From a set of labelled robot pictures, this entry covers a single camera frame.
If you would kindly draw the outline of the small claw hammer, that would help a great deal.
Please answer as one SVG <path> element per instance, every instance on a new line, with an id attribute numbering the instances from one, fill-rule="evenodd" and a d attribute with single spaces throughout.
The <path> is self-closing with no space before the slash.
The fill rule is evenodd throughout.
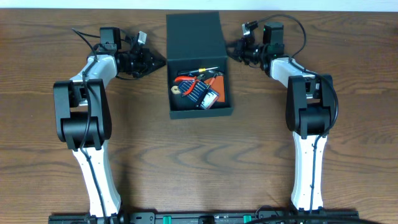
<path id="1" fill-rule="evenodd" d="M 217 72 L 217 73 L 215 73 L 214 76 L 211 78 L 209 84 L 207 85 L 207 87 L 205 88 L 205 90 L 204 90 L 203 93 L 199 96 L 197 102 L 195 103 L 195 106 L 196 106 L 197 108 L 200 107 L 202 101 L 204 100 L 204 98 L 205 98 L 205 96 L 207 95 L 209 89 L 211 88 L 212 84 L 214 83 L 214 81 L 216 80 L 216 78 L 217 78 L 218 76 L 223 76 L 223 73 Z"/>

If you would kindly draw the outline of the red handled pliers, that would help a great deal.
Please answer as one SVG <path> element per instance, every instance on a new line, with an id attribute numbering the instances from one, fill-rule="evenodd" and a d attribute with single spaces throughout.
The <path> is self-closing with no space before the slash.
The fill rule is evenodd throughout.
<path id="1" fill-rule="evenodd" d="M 188 95 L 194 94 L 195 88 L 201 83 L 204 77 L 204 74 L 197 76 L 193 76 L 192 74 L 187 76 L 181 75 L 175 78 L 174 83 L 176 84 L 176 88 L 181 96 L 186 97 Z"/>

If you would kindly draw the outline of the wooden handled orange scraper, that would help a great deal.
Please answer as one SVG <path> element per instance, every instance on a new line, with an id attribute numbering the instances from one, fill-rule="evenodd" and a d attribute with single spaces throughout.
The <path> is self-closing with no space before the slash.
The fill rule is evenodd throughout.
<path id="1" fill-rule="evenodd" d="M 204 82 L 205 84 L 209 84 L 211 78 L 206 79 Z M 217 91 L 219 93 L 219 98 L 217 100 L 217 102 L 221 102 L 224 103 L 225 102 L 225 93 L 224 93 L 224 78 L 223 77 L 217 77 L 216 80 L 214 81 L 214 83 L 211 86 L 212 89 L 214 89 L 215 91 Z M 171 87 L 171 92 L 174 95 L 180 95 L 179 91 L 176 88 L 176 84 L 174 86 Z"/>

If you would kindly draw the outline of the dark green gift box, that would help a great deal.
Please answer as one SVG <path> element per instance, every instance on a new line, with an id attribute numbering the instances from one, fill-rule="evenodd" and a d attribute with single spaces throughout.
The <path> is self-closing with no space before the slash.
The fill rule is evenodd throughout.
<path id="1" fill-rule="evenodd" d="M 169 92 L 172 119 L 228 116 L 233 112 L 229 85 L 228 56 L 218 12 L 168 14 L 167 84 L 175 85 L 180 72 L 216 67 L 223 73 L 224 102 L 200 109 L 189 97 Z"/>

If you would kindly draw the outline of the black yellow screwdriver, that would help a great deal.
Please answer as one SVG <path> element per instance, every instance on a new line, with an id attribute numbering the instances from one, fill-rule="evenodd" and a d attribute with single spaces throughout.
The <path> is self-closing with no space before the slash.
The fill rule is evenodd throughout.
<path id="1" fill-rule="evenodd" d="M 179 75 L 189 75 L 189 74 L 193 75 L 194 73 L 203 73 L 205 71 L 214 70 L 216 68 L 219 68 L 219 67 L 198 68 L 196 70 L 190 70 L 190 71 L 187 71 L 187 72 L 180 72 Z"/>

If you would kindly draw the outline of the blue precision screwdriver set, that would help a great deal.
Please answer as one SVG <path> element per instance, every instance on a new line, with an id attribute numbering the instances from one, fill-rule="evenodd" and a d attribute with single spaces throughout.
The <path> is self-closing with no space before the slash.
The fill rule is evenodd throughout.
<path id="1" fill-rule="evenodd" d="M 194 91 L 194 94 L 188 95 L 187 98 L 192 100 L 194 104 L 197 102 L 199 96 L 203 93 L 205 88 L 207 87 L 207 84 L 204 82 L 201 82 Z M 210 109 L 218 100 L 219 98 L 219 93 L 215 91 L 214 89 L 210 88 L 207 95 L 205 96 L 204 100 L 202 101 L 200 108 L 203 110 L 208 110 Z"/>

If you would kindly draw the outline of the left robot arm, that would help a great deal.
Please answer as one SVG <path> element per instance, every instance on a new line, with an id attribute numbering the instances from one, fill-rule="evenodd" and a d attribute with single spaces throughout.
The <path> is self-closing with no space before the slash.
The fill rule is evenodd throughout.
<path id="1" fill-rule="evenodd" d="M 122 39 L 125 30 L 102 27 L 99 43 L 90 45 L 82 70 L 53 85 L 57 136 L 78 161 L 90 200 L 87 223 L 119 223 L 122 200 L 114 184 L 108 156 L 112 133 L 106 86 L 120 73 L 127 80 L 140 79 L 165 65 L 145 47 L 140 31 Z"/>

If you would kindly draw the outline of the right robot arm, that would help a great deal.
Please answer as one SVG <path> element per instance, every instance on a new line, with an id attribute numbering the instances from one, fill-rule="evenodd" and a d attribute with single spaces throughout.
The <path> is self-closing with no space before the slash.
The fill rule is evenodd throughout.
<path id="1" fill-rule="evenodd" d="M 257 21 L 242 25 L 243 38 L 230 44 L 230 57 L 246 65 L 260 65 L 268 77 L 287 89 L 285 121 L 295 145 L 295 180 L 290 201 L 300 212 L 323 207 L 322 157 L 328 133 L 338 117 L 338 97 L 330 75 L 299 65 L 284 52 L 284 26 L 268 22 L 263 43 L 256 45 Z"/>

